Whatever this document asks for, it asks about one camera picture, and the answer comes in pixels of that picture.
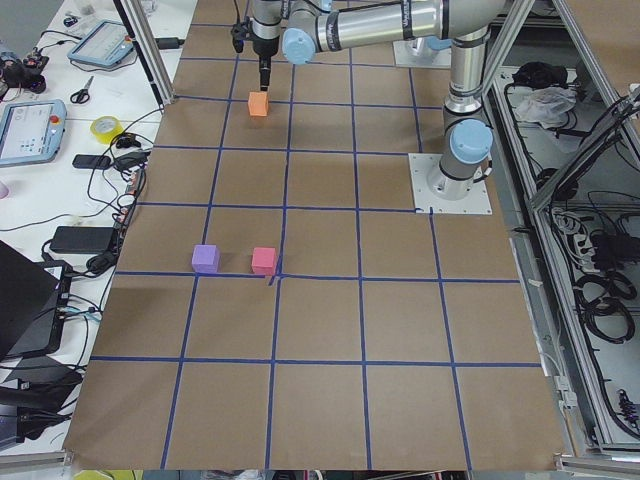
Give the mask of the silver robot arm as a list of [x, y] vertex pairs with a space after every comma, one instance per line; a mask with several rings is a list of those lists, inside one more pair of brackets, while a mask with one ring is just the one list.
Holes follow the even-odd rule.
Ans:
[[387, 1], [335, 9], [330, 1], [252, 1], [250, 17], [238, 18], [231, 35], [235, 50], [253, 44], [259, 58], [260, 89], [270, 85], [271, 59], [279, 50], [304, 65], [324, 52], [435, 37], [451, 42], [449, 92], [444, 102], [448, 141], [466, 120], [483, 118], [485, 53], [489, 25], [502, 1]]

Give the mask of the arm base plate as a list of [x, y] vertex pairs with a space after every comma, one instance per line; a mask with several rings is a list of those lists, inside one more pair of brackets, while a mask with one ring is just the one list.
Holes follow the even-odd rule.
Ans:
[[477, 168], [467, 180], [453, 180], [440, 169], [441, 154], [408, 155], [414, 210], [424, 214], [491, 215], [492, 207], [484, 180]]
[[405, 68], [449, 69], [451, 66], [450, 39], [435, 36], [393, 43], [395, 65]]

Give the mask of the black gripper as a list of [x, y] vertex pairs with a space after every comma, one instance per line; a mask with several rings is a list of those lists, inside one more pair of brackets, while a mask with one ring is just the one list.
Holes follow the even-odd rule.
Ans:
[[259, 57], [259, 89], [267, 92], [271, 80], [271, 58], [277, 54], [277, 39], [256, 37], [253, 40], [253, 50]]

